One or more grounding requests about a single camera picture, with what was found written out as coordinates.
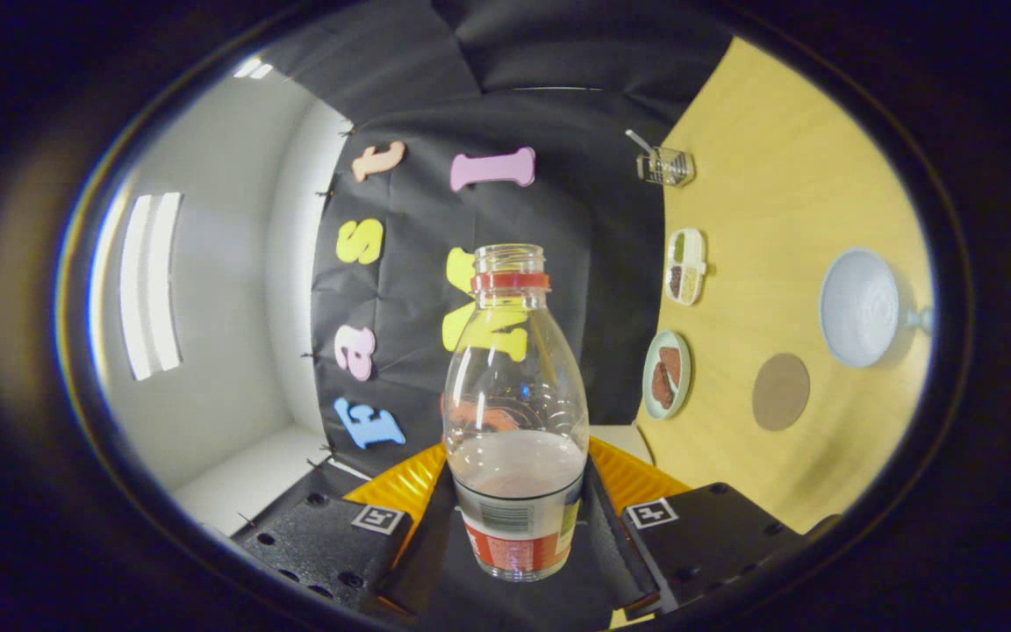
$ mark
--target wooden table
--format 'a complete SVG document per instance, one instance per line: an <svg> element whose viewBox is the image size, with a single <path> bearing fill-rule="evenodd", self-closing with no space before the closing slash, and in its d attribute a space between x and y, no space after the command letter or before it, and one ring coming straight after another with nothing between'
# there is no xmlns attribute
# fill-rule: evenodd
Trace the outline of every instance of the wooden table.
<svg viewBox="0 0 1011 632"><path fill-rule="evenodd" d="M637 425L663 471L690 485L726 481L808 531L882 471L930 357L929 337L904 331L874 367L839 364L818 325L822 278L840 253L867 248L915 307L934 303L915 212L845 111L738 38L663 147L697 165L695 181L665 188L666 237L702 230L710 273L698 303L662 296L658 312L658 330L684 336L694 356L685 403L665 421L639 408ZM782 352L806 363L810 398L798 422L771 432L755 424L751 388Z"/></svg>

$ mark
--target clear plastic bottle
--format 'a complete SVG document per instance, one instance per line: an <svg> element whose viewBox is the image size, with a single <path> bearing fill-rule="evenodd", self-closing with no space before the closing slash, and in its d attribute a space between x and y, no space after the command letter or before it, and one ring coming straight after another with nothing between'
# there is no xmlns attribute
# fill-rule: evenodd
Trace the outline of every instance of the clear plastic bottle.
<svg viewBox="0 0 1011 632"><path fill-rule="evenodd" d="M444 390L444 445L482 570L510 581L567 560L587 457L582 379L545 295L544 251L474 253L475 311Z"/></svg>

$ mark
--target brown food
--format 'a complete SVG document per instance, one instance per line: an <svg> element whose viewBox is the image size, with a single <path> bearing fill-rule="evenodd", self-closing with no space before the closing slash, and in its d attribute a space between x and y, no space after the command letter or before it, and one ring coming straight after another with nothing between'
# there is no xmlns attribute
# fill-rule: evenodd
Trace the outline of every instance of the brown food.
<svg viewBox="0 0 1011 632"><path fill-rule="evenodd" d="M657 363L654 366L654 379L650 381L650 392L663 409L673 405L673 388L669 387L669 375L665 372L665 364Z"/></svg>
<svg viewBox="0 0 1011 632"><path fill-rule="evenodd" d="M681 295L681 267L679 265L674 265L673 268L669 269L669 291L673 292L673 296Z"/></svg>
<svg viewBox="0 0 1011 632"><path fill-rule="evenodd" d="M657 355L662 357L662 364L665 364L665 371L673 377L673 383L681 383L681 352L671 347L662 347L657 350Z"/></svg>

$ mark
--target white bowl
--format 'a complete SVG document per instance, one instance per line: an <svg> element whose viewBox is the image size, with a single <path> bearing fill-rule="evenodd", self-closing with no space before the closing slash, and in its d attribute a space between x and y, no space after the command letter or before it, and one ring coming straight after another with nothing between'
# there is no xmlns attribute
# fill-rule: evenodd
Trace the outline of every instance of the white bowl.
<svg viewBox="0 0 1011 632"><path fill-rule="evenodd" d="M900 321L892 269L875 252L843 252L822 281L818 313L821 337L838 363L853 368L878 363Z"/></svg>

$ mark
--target cork coaster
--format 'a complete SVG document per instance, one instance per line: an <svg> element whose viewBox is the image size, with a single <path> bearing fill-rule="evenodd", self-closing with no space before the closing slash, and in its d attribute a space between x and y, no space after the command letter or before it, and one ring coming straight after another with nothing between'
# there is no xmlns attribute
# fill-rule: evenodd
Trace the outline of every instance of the cork coaster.
<svg viewBox="0 0 1011 632"><path fill-rule="evenodd" d="M810 373L794 353L779 353L762 364L751 390L755 423L763 429L790 428L806 411L810 398Z"/></svg>

